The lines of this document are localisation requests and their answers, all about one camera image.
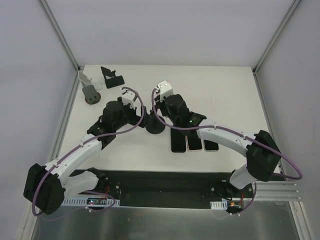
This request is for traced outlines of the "black round-base phone mount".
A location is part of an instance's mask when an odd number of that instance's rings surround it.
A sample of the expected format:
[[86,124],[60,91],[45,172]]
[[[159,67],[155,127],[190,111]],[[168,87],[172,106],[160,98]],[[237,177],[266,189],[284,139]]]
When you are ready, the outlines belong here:
[[158,135],[165,130],[165,125],[159,121],[153,110],[150,110],[145,129],[153,135]]

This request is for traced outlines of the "black phone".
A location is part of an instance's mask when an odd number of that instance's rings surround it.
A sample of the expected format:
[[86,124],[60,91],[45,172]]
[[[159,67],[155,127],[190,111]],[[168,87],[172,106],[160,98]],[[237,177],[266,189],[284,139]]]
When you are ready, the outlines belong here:
[[170,145],[173,153],[185,153],[187,150],[186,137],[179,130],[171,128]]

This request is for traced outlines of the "white-cased phone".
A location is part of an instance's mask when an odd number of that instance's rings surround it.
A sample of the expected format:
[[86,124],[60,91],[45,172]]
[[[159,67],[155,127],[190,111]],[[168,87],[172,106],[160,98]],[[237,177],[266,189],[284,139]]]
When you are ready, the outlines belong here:
[[187,148],[189,151],[201,151],[203,149],[202,140],[195,137],[186,137]]

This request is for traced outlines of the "silver folding phone stand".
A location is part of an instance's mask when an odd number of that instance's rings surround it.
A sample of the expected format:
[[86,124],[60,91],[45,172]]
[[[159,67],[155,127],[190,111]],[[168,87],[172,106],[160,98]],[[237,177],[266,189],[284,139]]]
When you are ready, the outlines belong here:
[[83,87],[93,85],[96,91],[99,91],[103,88],[102,81],[98,78],[88,78],[85,74],[82,72],[77,73],[77,78],[81,82]]

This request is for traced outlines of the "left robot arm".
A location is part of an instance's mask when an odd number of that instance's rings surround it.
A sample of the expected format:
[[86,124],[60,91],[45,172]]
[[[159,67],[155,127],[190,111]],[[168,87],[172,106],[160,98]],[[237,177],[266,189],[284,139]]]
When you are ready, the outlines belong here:
[[30,167],[23,191],[23,196],[31,202],[31,211],[35,217],[54,213],[66,198],[92,191],[94,194],[106,194],[108,182],[106,175],[94,168],[83,173],[71,174],[94,154],[109,145],[120,129],[127,124],[133,128],[143,128],[147,110],[141,106],[141,115],[136,114],[136,107],[118,99],[107,103],[102,115],[69,152],[45,165],[35,163]]

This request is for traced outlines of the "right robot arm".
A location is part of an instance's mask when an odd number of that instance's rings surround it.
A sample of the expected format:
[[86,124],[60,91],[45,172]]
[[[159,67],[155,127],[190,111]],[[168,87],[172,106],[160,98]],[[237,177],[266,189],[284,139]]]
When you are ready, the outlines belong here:
[[240,132],[219,125],[205,115],[190,111],[179,94],[152,96],[151,102],[154,113],[161,112],[172,122],[171,129],[186,137],[215,142],[246,158],[246,163],[233,170],[225,181],[228,196],[237,197],[248,184],[268,182],[275,176],[281,152],[267,131]]

